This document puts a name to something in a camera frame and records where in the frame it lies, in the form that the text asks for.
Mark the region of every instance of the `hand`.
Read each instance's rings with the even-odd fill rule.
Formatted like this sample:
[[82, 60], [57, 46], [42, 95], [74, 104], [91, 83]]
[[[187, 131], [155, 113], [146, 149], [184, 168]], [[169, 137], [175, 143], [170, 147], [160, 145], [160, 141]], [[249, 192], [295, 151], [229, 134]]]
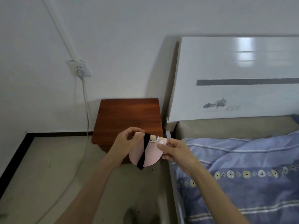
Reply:
[[172, 160], [190, 177], [193, 170], [200, 165], [186, 143], [181, 140], [168, 138], [166, 145], [158, 144], [158, 148], [163, 151], [162, 159]]
[[120, 132], [113, 146], [110, 148], [109, 152], [106, 155], [106, 159], [108, 159], [113, 168], [118, 167], [123, 159], [129, 154], [130, 150], [140, 143], [144, 138], [144, 130], [137, 127], [130, 127], [123, 132]]

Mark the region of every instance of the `tree drawing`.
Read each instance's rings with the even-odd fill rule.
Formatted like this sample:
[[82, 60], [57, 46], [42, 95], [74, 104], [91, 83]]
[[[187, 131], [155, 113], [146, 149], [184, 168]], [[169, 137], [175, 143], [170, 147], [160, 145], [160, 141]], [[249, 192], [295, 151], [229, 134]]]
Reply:
[[211, 104], [211, 103], [207, 103], [207, 104], [204, 105], [203, 108], [205, 108], [207, 110], [207, 108], [209, 108], [209, 107], [214, 107], [214, 105]]
[[215, 101], [213, 106], [217, 107], [216, 110], [218, 109], [218, 107], [224, 107], [226, 105], [226, 99], [224, 99], [224, 97], [218, 101]]

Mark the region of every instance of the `person's left hand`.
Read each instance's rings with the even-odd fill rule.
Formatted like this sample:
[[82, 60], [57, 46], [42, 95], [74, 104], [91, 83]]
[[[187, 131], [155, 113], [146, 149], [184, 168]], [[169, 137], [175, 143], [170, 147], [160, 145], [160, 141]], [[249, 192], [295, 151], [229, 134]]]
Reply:
[[130, 127], [120, 132], [113, 146], [107, 153], [107, 158], [113, 163], [113, 167], [118, 167], [123, 159], [129, 154], [130, 150], [138, 143], [143, 143], [144, 130], [137, 127]]

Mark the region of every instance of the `blue comforter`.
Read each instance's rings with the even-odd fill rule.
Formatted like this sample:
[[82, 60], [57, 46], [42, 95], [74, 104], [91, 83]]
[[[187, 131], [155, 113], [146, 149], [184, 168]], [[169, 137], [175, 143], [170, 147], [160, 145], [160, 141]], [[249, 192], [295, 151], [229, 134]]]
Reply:
[[[267, 139], [184, 139], [250, 223], [299, 222], [299, 131]], [[191, 223], [214, 223], [195, 182], [177, 166]]]

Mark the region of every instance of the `beige mattress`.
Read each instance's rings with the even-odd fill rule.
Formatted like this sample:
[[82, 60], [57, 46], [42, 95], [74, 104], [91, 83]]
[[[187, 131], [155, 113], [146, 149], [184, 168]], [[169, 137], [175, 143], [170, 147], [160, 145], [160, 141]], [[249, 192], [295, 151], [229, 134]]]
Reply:
[[299, 129], [291, 116], [184, 120], [177, 124], [176, 139], [267, 138]]

